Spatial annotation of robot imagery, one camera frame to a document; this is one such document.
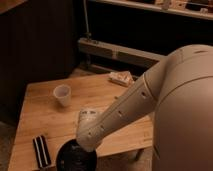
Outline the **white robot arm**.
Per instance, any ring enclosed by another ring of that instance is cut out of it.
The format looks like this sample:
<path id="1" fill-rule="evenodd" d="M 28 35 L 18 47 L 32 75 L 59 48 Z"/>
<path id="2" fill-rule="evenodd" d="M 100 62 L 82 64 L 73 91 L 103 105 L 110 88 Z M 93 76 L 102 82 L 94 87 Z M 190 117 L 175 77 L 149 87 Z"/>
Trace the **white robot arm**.
<path id="1" fill-rule="evenodd" d="M 79 116 L 90 152 L 113 132 L 153 113 L 152 171 L 213 171 L 213 46 L 187 45 L 135 81 L 102 114 Z"/>

